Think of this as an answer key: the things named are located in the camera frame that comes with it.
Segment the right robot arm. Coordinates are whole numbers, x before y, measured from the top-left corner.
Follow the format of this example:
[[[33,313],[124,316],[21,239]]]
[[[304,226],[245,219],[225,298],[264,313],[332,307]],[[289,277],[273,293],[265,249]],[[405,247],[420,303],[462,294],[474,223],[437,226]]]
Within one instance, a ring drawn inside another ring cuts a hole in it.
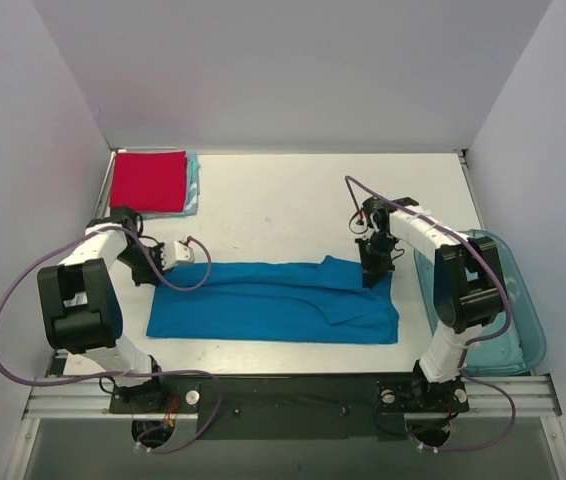
[[[455,401],[460,371],[472,340],[505,310],[503,273],[491,239],[449,229],[410,197],[370,197],[357,215],[371,233],[355,240],[362,283],[372,288],[394,271],[392,252],[401,241],[433,267],[432,301],[438,318],[432,340],[416,361],[407,397],[421,409]]]

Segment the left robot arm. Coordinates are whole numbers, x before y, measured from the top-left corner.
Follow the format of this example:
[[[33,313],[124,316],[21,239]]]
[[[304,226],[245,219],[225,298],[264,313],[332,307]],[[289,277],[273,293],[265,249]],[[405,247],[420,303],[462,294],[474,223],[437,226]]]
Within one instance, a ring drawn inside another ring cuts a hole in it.
[[[45,334],[54,349],[91,360],[108,373],[113,395],[147,412],[162,409],[169,388],[156,376],[156,360],[123,333],[123,313],[110,277],[118,261],[131,270],[135,286],[157,286],[159,274],[177,263],[176,250],[163,242],[146,247],[126,233],[143,235],[142,215],[130,207],[88,224],[89,239],[64,260],[37,274]]]

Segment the blue t shirt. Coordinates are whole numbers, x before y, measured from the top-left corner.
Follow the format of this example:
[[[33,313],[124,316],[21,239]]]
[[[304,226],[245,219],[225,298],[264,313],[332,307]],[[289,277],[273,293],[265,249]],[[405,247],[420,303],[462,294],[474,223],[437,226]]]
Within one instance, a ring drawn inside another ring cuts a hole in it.
[[[146,329],[160,339],[392,345],[392,278],[371,288],[353,261],[195,263],[156,288]]]

